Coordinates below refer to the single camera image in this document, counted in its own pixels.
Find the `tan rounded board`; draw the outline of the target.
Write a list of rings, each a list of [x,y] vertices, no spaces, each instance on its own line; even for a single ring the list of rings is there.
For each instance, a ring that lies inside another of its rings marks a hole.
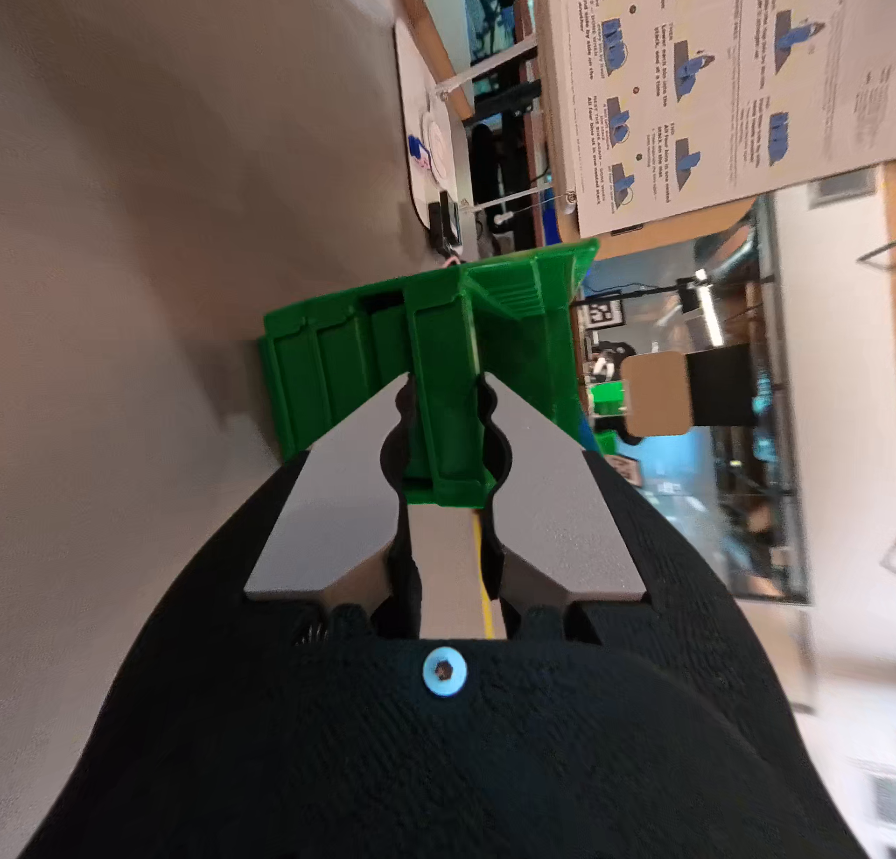
[[[686,355],[678,351],[636,354],[620,367],[623,417],[633,438],[673,437],[693,427]]]

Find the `printed instruction sheet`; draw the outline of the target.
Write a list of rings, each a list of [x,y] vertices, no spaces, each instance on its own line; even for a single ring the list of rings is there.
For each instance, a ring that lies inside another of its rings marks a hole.
[[[890,162],[895,0],[551,0],[582,237]]]

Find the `white stand with base plate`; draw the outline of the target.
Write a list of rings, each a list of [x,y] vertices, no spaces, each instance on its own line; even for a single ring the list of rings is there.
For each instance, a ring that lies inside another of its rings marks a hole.
[[[570,54],[571,51],[569,27],[566,23],[563,22],[563,16],[560,8],[558,36],[560,46],[558,73],[560,77],[561,100],[564,104],[569,104],[572,107],[569,111],[569,118],[563,119],[565,136],[564,146],[565,148],[571,150],[574,154],[574,189],[577,195],[577,207],[579,196],[576,185],[576,174],[579,163],[577,152],[574,148],[574,79],[572,57]],[[452,148],[454,151],[452,116],[449,108],[451,95],[454,92],[460,92],[462,90],[462,87],[466,83],[469,83],[479,77],[484,77],[487,74],[493,74],[502,65],[511,65],[516,61],[521,61],[522,58],[526,55],[535,55],[535,61],[537,62],[537,41],[533,34],[528,35],[523,41],[514,45],[512,48],[499,52],[499,54],[493,57],[492,60],[478,63],[475,66],[460,72],[459,74],[449,77],[448,79],[441,82],[437,82],[434,80],[434,77],[431,74],[426,61],[424,60],[420,52],[415,39],[409,30],[409,26],[404,21],[398,20],[395,23],[393,29],[393,37],[399,79],[401,121],[405,135],[405,149],[407,152],[406,159],[409,175],[409,193],[412,206],[420,221],[420,224],[428,233],[429,216],[427,206],[430,202],[435,202],[438,200],[439,191],[442,190],[442,188],[434,180],[431,171],[419,169],[419,167],[415,165],[414,162],[410,159],[407,137],[411,134],[419,137],[421,118],[425,113],[431,113],[434,115],[435,119],[442,127],[444,136],[451,135]],[[521,87],[539,88],[540,94],[532,99],[532,101],[536,105],[536,109],[533,114],[538,114],[539,101],[542,93],[539,77],[537,77],[533,81],[521,84]],[[547,161],[547,168],[550,173],[550,180],[548,181],[546,186],[527,188],[526,190],[512,193],[497,200],[490,200],[487,203],[475,204],[472,203],[471,200],[464,199],[459,192],[457,186],[454,151],[454,178],[453,182],[451,182],[449,185],[449,190],[447,191],[452,199],[457,202],[460,210],[460,217],[462,215],[474,216],[478,213],[479,210],[484,210],[495,204],[503,204],[507,202],[522,200],[523,198],[530,195],[541,194],[548,190],[552,192],[552,195],[554,197],[554,193],[551,188],[552,175],[550,165],[546,158],[546,146],[544,154]]]

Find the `white round disc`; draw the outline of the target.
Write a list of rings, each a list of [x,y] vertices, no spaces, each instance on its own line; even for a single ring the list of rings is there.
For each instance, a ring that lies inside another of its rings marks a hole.
[[[420,121],[420,160],[431,171],[443,190],[449,190],[454,178],[454,151],[451,135],[444,136],[442,127],[431,113]]]

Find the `black panel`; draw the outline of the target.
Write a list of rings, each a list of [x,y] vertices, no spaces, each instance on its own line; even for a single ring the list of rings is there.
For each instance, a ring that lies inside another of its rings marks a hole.
[[[688,353],[686,367],[694,426],[756,426],[756,375],[749,344]]]

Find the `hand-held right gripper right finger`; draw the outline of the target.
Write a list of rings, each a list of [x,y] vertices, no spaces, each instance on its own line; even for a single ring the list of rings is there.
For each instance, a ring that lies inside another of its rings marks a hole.
[[[494,480],[481,523],[487,595],[506,637],[529,611],[564,622],[576,605],[637,604],[647,586],[589,461],[602,457],[494,374],[477,384],[484,462]]]

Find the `yellow tape line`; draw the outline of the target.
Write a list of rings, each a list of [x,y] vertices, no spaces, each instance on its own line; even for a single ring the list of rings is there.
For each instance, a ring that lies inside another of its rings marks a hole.
[[[475,558],[476,558],[476,573],[477,573],[477,581],[478,581],[478,589],[479,589],[479,602],[480,602],[480,611],[481,618],[483,622],[484,629],[484,638],[487,641],[492,641],[497,636],[497,630],[495,625],[495,618],[492,608],[492,601],[488,596],[487,587],[485,584],[485,579],[483,575],[482,568],[482,527],[480,523],[480,514],[477,508],[471,511],[471,520],[472,520],[472,529],[473,529],[473,542],[475,549]]]

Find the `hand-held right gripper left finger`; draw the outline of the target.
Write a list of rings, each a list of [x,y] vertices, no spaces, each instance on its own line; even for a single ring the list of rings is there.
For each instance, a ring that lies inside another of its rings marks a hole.
[[[360,606],[381,634],[416,639],[422,586],[402,480],[416,384],[400,373],[307,451],[246,598]]]

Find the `wall vent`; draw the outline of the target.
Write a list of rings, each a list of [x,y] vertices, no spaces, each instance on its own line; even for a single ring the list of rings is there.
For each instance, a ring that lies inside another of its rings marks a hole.
[[[876,167],[844,171],[807,185],[808,207],[811,210],[830,204],[873,196],[877,191]]]

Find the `wood-edged grey table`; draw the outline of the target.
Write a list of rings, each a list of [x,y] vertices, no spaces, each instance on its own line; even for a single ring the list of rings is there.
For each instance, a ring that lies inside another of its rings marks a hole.
[[[466,0],[395,0],[434,80],[441,82],[471,65]]]

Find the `instruction sheet on stand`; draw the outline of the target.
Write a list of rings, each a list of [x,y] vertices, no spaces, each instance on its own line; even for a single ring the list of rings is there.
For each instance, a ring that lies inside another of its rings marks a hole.
[[[538,69],[541,84],[539,121],[550,165],[554,193],[547,206],[554,210],[559,238],[564,243],[581,239],[574,189],[574,154],[564,146],[563,119],[572,109],[561,100],[559,69],[559,6],[557,0],[532,0],[532,34],[537,41]],[[598,260],[612,259],[640,251],[664,248],[690,239],[722,232],[737,226],[750,212],[757,197],[714,204],[688,213],[657,221],[606,232],[599,240]]]

